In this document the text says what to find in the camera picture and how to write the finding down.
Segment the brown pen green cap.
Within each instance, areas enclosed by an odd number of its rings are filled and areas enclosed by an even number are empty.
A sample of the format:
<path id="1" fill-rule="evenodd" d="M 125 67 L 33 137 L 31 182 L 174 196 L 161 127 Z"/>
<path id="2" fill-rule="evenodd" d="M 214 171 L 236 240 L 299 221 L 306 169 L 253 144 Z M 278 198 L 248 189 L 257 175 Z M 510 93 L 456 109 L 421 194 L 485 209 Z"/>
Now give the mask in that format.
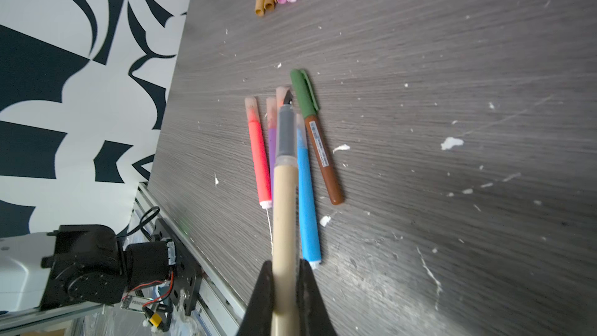
<path id="1" fill-rule="evenodd" d="M 304 69 L 293 69 L 290 72 L 290 78 L 306 124 L 306 132 L 314 148 L 329 198 L 333 205 L 340 205 L 345 202 L 345 197 L 340 187 L 340 182 L 337 179 L 334 163 L 326 145 L 323 128 L 318 118 L 320 107 L 314 88 L 312 87 L 307 71 Z"/>

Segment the cream pen brown cap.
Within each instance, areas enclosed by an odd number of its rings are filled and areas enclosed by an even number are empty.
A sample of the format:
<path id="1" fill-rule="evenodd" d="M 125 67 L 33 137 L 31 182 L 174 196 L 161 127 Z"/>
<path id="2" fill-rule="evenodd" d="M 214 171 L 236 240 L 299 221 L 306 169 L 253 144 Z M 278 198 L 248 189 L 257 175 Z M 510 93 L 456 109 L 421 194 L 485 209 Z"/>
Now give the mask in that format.
<path id="1" fill-rule="evenodd" d="M 296 300 L 296 188 L 297 144 L 295 112 L 292 92 L 284 89 L 282 105 L 278 108 L 276 158 L 274 168 L 274 227 L 272 273 L 275 302 L 272 313 L 273 335 L 297 335 L 299 316 Z"/>

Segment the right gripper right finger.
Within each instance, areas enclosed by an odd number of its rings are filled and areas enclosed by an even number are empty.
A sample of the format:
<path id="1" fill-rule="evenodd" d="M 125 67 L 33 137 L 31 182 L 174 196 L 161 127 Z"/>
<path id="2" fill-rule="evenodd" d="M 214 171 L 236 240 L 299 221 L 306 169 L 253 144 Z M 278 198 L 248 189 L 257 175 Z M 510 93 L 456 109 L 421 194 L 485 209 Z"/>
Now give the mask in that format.
<path id="1" fill-rule="evenodd" d="M 336 336 L 317 280 L 308 261 L 298 262 L 297 304 L 301 336 Z"/>

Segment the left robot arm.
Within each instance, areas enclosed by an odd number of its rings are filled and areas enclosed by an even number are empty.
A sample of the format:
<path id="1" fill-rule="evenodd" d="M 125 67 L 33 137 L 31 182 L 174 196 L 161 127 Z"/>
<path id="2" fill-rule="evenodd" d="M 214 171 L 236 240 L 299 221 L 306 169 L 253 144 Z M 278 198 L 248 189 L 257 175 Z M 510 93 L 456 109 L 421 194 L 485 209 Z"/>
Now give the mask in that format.
<path id="1" fill-rule="evenodd" d="M 169 238 L 125 244 L 104 225 L 62 225 L 52 232 L 1 240 L 1 313 L 53 310 L 124 295 L 174 278 L 176 244 Z"/>

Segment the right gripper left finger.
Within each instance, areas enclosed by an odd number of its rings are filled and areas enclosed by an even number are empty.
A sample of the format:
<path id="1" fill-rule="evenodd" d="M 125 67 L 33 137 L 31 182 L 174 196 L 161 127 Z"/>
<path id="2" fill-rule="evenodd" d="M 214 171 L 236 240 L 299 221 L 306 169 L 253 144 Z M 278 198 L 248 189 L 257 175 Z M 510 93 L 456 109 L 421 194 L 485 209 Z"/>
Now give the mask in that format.
<path id="1" fill-rule="evenodd" d="M 270 336 L 274 309 L 272 262 L 265 261 L 247 305 L 237 336 Z"/>

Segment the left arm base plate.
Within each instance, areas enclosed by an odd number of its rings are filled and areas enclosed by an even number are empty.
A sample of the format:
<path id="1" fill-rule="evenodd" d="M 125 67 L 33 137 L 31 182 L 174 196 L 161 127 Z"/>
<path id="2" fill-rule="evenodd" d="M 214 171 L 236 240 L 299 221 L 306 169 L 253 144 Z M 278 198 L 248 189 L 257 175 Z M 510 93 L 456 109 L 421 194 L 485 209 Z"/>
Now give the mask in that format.
<path id="1" fill-rule="evenodd" d="M 195 310 L 201 287 L 203 270 L 195 256 L 179 238 L 175 230 L 165 219 L 160 218 L 155 224 L 155 235 L 160 240 L 172 240 L 175 245 L 174 287 L 169 299 L 186 316 Z"/>

